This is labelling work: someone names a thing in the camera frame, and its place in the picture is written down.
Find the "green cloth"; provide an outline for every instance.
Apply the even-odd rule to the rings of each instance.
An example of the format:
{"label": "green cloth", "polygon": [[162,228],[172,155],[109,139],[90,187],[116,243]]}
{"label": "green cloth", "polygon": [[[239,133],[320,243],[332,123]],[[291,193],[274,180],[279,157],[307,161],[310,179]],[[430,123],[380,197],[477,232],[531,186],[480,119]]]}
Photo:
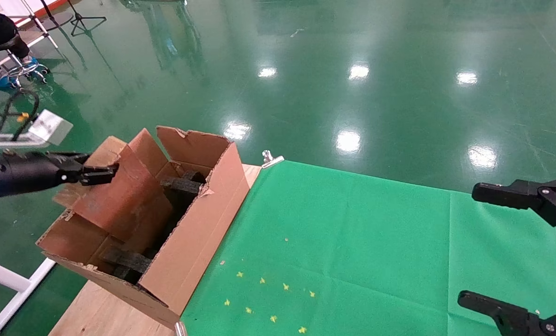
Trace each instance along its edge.
{"label": "green cloth", "polygon": [[457,304],[465,289],[555,315],[555,228],[469,194],[285,161],[259,175],[182,320],[190,336],[498,336]]}

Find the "metal clip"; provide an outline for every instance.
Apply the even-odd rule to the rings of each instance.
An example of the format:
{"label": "metal clip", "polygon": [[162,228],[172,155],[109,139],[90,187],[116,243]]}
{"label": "metal clip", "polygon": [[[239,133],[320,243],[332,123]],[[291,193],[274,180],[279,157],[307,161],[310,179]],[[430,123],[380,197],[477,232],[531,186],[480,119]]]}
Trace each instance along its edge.
{"label": "metal clip", "polygon": [[261,155],[264,156],[264,163],[261,165],[261,169],[269,168],[278,162],[284,161],[284,157],[282,157],[282,155],[279,157],[273,157],[268,150],[261,152]]}
{"label": "metal clip", "polygon": [[187,336],[187,328],[181,321],[174,324],[174,332],[176,336]]}

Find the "wooden board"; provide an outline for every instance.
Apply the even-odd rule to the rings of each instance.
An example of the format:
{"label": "wooden board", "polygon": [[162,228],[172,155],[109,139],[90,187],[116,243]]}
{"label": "wooden board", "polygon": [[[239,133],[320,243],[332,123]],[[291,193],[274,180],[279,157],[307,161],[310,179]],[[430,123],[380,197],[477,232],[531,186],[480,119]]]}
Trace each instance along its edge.
{"label": "wooden board", "polygon": [[[243,169],[252,186],[261,167]],[[49,336],[174,336],[174,331],[88,281]]]}

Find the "floor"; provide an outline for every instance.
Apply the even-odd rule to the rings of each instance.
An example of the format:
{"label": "floor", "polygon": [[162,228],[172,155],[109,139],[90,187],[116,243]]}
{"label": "floor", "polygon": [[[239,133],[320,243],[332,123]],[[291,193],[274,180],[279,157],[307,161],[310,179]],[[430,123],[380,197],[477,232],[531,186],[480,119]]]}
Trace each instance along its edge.
{"label": "floor", "polygon": [[[177,126],[288,160],[440,189],[556,179],[556,0],[83,0],[28,84],[75,128],[56,150]],[[97,21],[86,21],[93,26]],[[7,94],[0,92],[0,110]],[[0,199],[0,264],[24,275],[61,212]],[[43,336],[84,280],[57,268],[3,332]],[[0,308],[12,292],[0,287]]]}

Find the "open cardboard box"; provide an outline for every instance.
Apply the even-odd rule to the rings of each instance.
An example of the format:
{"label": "open cardboard box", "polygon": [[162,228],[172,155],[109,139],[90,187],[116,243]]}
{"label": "open cardboard box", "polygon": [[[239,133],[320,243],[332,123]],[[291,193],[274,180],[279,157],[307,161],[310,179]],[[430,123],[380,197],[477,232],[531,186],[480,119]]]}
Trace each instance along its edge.
{"label": "open cardboard box", "polygon": [[[158,127],[170,160],[144,129],[131,142],[107,138],[86,164],[118,162],[112,183],[67,185],[54,200],[67,207],[37,241],[44,254],[173,328],[249,186],[236,144],[222,136]],[[172,213],[160,181],[188,170],[206,183],[156,254],[138,285],[110,275],[101,257],[111,246],[143,253]]]}

